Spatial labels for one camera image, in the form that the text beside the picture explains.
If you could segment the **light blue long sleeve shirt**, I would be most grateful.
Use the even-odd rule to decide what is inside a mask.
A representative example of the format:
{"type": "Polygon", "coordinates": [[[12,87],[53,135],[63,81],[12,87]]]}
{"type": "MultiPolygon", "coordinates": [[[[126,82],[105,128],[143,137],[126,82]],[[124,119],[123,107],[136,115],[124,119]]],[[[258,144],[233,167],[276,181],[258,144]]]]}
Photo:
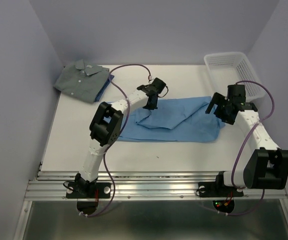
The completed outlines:
{"type": "Polygon", "coordinates": [[[118,141],[213,142],[225,124],[213,109],[205,113],[210,100],[210,96],[161,99],[155,110],[138,108],[130,113],[118,141]]]}

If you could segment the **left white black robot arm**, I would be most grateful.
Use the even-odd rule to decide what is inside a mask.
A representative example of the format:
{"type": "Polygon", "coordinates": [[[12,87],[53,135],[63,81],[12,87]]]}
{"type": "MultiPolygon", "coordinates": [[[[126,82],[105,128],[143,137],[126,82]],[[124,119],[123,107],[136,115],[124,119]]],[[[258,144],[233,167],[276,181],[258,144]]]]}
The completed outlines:
{"type": "Polygon", "coordinates": [[[96,193],[96,181],[104,154],[120,136],[122,124],[127,123],[128,116],[136,109],[155,110],[159,94],[168,87],[156,78],[152,83],[140,85],[137,89],[116,102],[102,102],[91,121],[90,145],[86,159],[75,176],[73,190],[84,197],[91,198],[96,193]]]}

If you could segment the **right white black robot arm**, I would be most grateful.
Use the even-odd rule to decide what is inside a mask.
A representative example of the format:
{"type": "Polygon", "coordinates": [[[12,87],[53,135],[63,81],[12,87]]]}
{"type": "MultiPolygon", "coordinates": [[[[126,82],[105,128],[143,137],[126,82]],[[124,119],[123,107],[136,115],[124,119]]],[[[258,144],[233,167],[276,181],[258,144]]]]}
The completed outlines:
{"type": "Polygon", "coordinates": [[[252,154],[241,160],[242,149],[237,154],[242,169],[233,166],[231,171],[221,171],[216,176],[214,191],[225,195],[232,187],[248,189],[282,190],[288,179],[288,150],[281,149],[269,136],[254,103],[246,102],[244,95],[228,97],[216,92],[206,109],[226,124],[237,125],[245,135],[242,148],[249,146],[252,154]]]}

